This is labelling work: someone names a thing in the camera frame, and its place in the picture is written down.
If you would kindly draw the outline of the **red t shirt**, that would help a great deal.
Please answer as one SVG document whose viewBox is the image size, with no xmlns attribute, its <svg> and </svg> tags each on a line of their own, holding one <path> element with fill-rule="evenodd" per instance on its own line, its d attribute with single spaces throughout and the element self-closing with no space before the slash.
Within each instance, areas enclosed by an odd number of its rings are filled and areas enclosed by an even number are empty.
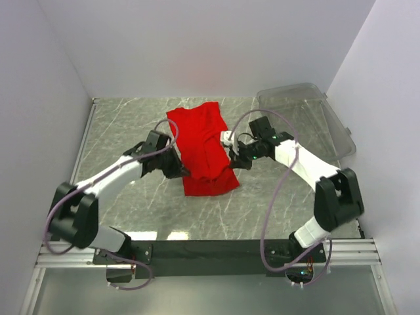
<svg viewBox="0 0 420 315">
<path fill-rule="evenodd" d="M 238 188 L 240 183 L 229 168 L 230 160 L 221 145 L 221 132 L 228 127 L 218 102 L 204 102 L 192 109 L 176 108 L 167 112 L 178 131 L 180 159 L 190 175 L 182 178 L 185 196 L 219 196 Z"/>
</svg>

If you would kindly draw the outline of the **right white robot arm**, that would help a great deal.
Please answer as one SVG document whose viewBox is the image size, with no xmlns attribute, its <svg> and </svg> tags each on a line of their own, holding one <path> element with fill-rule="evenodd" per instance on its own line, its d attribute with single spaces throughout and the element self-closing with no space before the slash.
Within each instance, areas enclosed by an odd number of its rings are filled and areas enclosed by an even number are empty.
<svg viewBox="0 0 420 315">
<path fill-rule="evenodd" d="M 338 227 L 364 213 L 356 173 L 328 164 L 304 148 L 294 136 L 277 132 L 267 117 L 250 122 L 253 141 L 245 144 L 234 131 L 223 131 L 220 142 L 229 149 L 230 168 L 247 169 L 259 158 L 271 158 L 303 179 L 314 192 L 314 213 L 288 240 L 288 254 L 297 262 L 311 254 L 311 247 Z"/>
</svg>

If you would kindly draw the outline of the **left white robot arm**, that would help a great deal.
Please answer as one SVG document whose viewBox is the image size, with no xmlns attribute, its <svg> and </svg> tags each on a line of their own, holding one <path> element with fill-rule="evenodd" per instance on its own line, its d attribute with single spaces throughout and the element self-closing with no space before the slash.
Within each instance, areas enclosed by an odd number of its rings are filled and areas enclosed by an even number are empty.
<svg viewBox="0 0 420 315">
<path fill-rule="evenodd" d="M 155 170 L 167 179 L 188 176 L 190 172 L 174 145 L 169 135 L 150 131 L 146 140 L 126 150 L 115 163 L 91 178 L 59 185 L 47 217 L 46 233 L 68 242 L 72 248 L 105 250 L 117 264 L 132 259 L 131 237 L 116 228 L 100 225 L 100 206 L 116 197 L 129 183 Z"/>
</svg>

